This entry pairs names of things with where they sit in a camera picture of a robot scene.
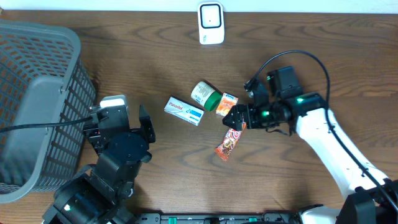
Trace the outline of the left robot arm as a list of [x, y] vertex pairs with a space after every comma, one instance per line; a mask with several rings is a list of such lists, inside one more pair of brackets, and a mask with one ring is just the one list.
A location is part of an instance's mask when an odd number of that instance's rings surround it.
[[155, 142], [152, 120], [139, 108], [139, 128], [129, 125], [125, 105], [95, 106], [83, 134], [98, 155], [96, 164], [83, 166], [54, 193], [44, 223], [135, 223], [123, 205], [134, 194], [141, 165], [152, 159]]

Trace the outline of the small orange box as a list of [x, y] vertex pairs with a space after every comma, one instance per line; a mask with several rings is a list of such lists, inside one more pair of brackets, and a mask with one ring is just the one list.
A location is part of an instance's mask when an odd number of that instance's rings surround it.
[[216, 109], [216, 114], [226, 116], [231, 108], [238, 103], [239, 98], [229, 93], [223, 93], [220, 103]]

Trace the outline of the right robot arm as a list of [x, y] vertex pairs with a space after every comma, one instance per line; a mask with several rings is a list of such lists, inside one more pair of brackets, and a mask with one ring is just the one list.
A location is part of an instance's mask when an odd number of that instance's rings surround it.
[[293, 67], [267, 74], [270, 88], [254, 78], [245, 84], [254, 102], [235, 105], [223, 124], [240, 131], [273, 132], [289, 125], [318, 155], [335, 180], [344, 204], [331, 209], [316, 204], [295, 213], [270, 213], [266, 223], [397, 223], [397, 182], [376, 168], [337, 123], [318, 93], [304, 93]]

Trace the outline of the green lid jar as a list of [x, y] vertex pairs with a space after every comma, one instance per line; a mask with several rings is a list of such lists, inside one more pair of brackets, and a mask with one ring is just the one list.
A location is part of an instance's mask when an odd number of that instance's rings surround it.
[[222, 95], [206, 82], [196, 84], [191, 92], [191, 98], [208, 111], [213, 111], [221, 101]]

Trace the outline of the orange Top chocolate bar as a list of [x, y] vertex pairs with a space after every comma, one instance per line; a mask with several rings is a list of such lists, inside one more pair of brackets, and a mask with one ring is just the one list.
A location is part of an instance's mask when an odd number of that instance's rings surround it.
[[223, 142], [215, 148], [216, 154], [224, 161], [229, 159], [233, 149], [239, 142], [239, 139], [246, 129], [246, 123], [242, 124], [242, 130], [237, 131], [235, 129], [229, 128], [227, 133], [224, 136]]

